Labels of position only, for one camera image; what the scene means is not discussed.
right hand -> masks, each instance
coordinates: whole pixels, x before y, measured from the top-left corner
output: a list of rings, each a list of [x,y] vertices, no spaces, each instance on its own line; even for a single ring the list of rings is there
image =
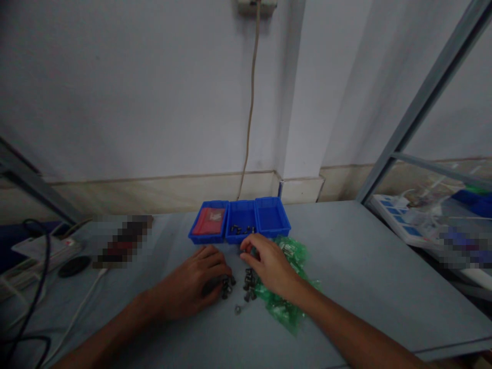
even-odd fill
[[[147,290],[148,310],[162,321],[176,320],[197,314],[220,296],[222,283],[202,296],[209,280],[232,275],[222,252],[209,245],[200,247],[188,260],[156,286]]]
[[[251,255],[253,247],[256,247],[259,259]],[[255,270],[265,287],[289,300],[294,286],[302,283],[302,278],[292,269],[280,247],[266,237],[254,233],[244,239],[240,249],[245,251],[240,254],[240,258]]]

green plastic bag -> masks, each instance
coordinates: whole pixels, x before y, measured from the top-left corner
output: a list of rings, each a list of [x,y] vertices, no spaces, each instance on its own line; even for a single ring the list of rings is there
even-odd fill
[[[304,263],[308,257],[306,247],[290,237],[279,236],[274,241],[283,251],[287,261],[296,273],[319,290],[320,281],[310,281],[303,269]],[[258,279],[258,282],[256,283],[255,293],[259,298],[266,301],[266,310],[275,318],[275,320],[280,322],[294,337],[296,337],[301,321],[305,317],[304,312],[280,296],[270,292],[261,282],[261,279]]]

white pillar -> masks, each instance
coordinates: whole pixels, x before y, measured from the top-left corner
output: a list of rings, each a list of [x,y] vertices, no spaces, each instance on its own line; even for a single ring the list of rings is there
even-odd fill
[[[371,4],[292,4],[277,147],[277,172],[284,179],[319,176]]]

table surface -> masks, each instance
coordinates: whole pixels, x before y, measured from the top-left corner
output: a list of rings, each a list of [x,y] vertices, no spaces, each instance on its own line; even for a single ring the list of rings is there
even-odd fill
[[[310,254],[305,271],[321,281],[323,293],[423,360],[486,350],[492,345],[492,322],[361,204],[299,204],[285,206],[285,210],[292,225],[290,236],[304,243]],[[155,216],[152,232],[134,260],[123,269],[108,271],[100,281],[56,360],[196,250],[187,238],[195,216]],[[104,247],[121,221],[113,220],[102,226],[91,224],[78,234],[87,245],[83,253],[94,255]],[[346,365],[310,319],[294,337],[269,315],[260,299],[236,316],[234,306],[243,303],[241,282],[247,266],[238,257],[238,246],[217,246],[238,280],[229,299],[190,319],[151,327],[124,350],[115,367]],[[56,346],[96,275],[97,271],[89,269],[69,279],[51,273],[49,293],[27,332],[48,334]],[[15,318],[19,307],[13,298],[0,305],[2,323]],[[24,342],[16,360],[30,367],[41,353],[41,344]]]

red item in bin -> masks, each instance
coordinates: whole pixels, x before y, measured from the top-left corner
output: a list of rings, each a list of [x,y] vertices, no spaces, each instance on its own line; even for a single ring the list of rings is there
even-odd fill
[[[195,236],[205,234],[219,234],[222,231],[225,209],[203,208],[200,216],[193,228],[192,234]]]

